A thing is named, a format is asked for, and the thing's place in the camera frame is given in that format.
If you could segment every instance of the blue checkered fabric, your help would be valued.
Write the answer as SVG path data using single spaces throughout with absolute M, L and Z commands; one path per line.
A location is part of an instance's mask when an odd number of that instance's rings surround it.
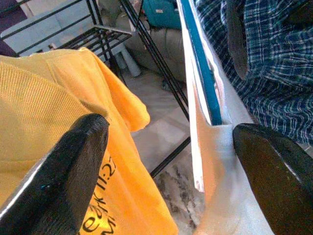
M 313 27 L 284 20 L 306 0 L 243 3 L 248 71 L 236 73 L 227 48 L 224 0 L 195 0 L 200 22 L 223 69 L 261 125 L 313 144 Z

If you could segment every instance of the tiled floor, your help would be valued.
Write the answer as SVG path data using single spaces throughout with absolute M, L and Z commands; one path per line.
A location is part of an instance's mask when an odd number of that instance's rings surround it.
M 162 77 L 142 70 L 131 77 L 123 71 L 129 89 L 147 106 L 150 124 L 133 133 L 140 157 L 151 172 L 181 142 L 189 136 L 189 125 L 174 96 L 161 89 Z M 191 149 L 187 146 L 160 174 L 155 177 L 180 235 L 191 235 L 199 224 L 204 208 L 204 195 L 194 188 Z

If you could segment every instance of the yellow fabric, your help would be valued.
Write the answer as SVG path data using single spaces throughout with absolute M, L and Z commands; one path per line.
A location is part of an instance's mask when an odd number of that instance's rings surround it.
M 80 234 L 178 233 L 130 135 L 149 123 L 146 107 L 92 52 L 0 62 L 0 204 L 78 117 L 100 113 L 109 140 Z

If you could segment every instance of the black metal frame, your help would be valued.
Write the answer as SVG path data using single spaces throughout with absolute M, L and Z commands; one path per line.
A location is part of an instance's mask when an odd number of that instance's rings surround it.
M 31 0 L 23 0 L 16 5 L 9 7 L 7 9 L 4 9 L 0 11 L 0 15 L 9 13 L 22 4 L 31 1 Z M 44 39 L 39 40 L 38 42 L 35 42 L 34 44 L 26 47 L 25 49 L 19 51 L 16 53 L 15 56 L 20 56 L 25 51 L 28 51 L 32 49 L 33 47 L 39 45 L 40 43 L 44 42 L 45 40 L 48 40 L 51 37 L 54 37 L 55 35 L 67 30 L 68 28 L 74 26 L 75 24 L 83 21 L 84 19 L 87 19 L 91 17 L 92 22 L 94 24 L 94 27 L 91 28 L 90 30 L 84 32 L 83 34 L 75 37 L 74 39 L 70 40 L 69 42 L 61 45 L 58 48 L 69 48 L 69 49 L 78 49 L 82 46 L 87 47 L 93 52 L 96 52 L 98 49 L 102 49 L 102 52 L 99 53 L 97 56 L 102 56 L 104 55 L 105 60 L 108 60 L 108 55 L 110 56 L 110 62 L 113 63 L 114 67 L 113 69 L 117 69 L 116 61 L 112 55 L 111 49 L 118 44 L 122 43 L 123 41 L 127 40 L 128 38 L 131 37 L 132 33 L 131 32 L 126 32 L 122 30 L 117 30 L 113 29 L 110 27 L 105 27 L 103 26 L 103 22 L 101 19 L 101 14 L 99 11 L 99 8 L 97 6 L 96 0 L 76 0 L 54 12 L 51 12 L 50 14 L 41 17 L 40 19 L 18 29 L 15 30 L 12 33 L 9 33 L 3 37 L 0 37 L 0 40 L 4 40 L 18 32 L 21 32 L 22 30 L 35 25 L 36 23 L 39 23 L 43 21 L 44 19 L 47 19 L 50 16 L 53 16 L 57 14 L 58 12 L 61 12 L 62 10 L 65 10 L 74 4 L 77 4 L 79 2 L 86 1 L 89 13 L 86 16 L 83 16 L 82 18 L 76 20 L 75 22 L 69 24 L 68 26 L 64 27 L 63 29 L 45 37 Z M 139 18 L 139 14 L 136 13 L 134 10 L 132 4 L 129 2 L 129 0 L 120 0 L 126 14 L 128 15 L 129 19 L 131 20 L 132 24 L 135 26 L 135 28 L 138 30 L 139 36 L 144 43 L 145 47 L 148 49 L 149 53 L 151 54 L 154 62 L 156 63 L 157 67 L 163 74 L 166 82 L 168 83 L 171 92 L 173 93 L 177 103 L 179 104 L 181 110 L 183 111 L 184 115 L 186 116 L 187 120 L 189 121 L 189 114 L 187 111 L 188 108 L 188 101 L 187 97 L 183 93 L 180 85 L 178 84 L 178 81 L 174 78 L 172 72 L 170 71 L 168 65 L 166 64 L 163 56 L 157 49 L 155 43 L 153 42 L 152 38 L 150 37 L 149 32 L 145 28 L 144 24 L 142 23 L 141 19 Z M 114 39 L 117 39 L 118 42 L 115 43 L 114 45 L 110 45 L 109 43 L 112 42 Z M 164 169 L 188 144 L 190 143 L 190 137 L 188 137 L 186 140 L 183 141 L 161 164 L 159 164 L 150 174 L 152 177 L 155 177 L 162 169 Z

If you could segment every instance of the white tote bag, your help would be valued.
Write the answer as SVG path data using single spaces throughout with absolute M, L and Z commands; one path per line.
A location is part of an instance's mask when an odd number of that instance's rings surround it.
M 239 123 L 253 121 L 226 78 L 217 55 L 202 31 L 193 2 L 189 0 L 216 81 L 223 123 L 211 125 L 184 11 L 180 0 L 178 3 L 185 51 L 195 187 L 204 191 L 206 198 L 206 210 L 197 233 L 272 235 L 233 147 L 233 128 Z

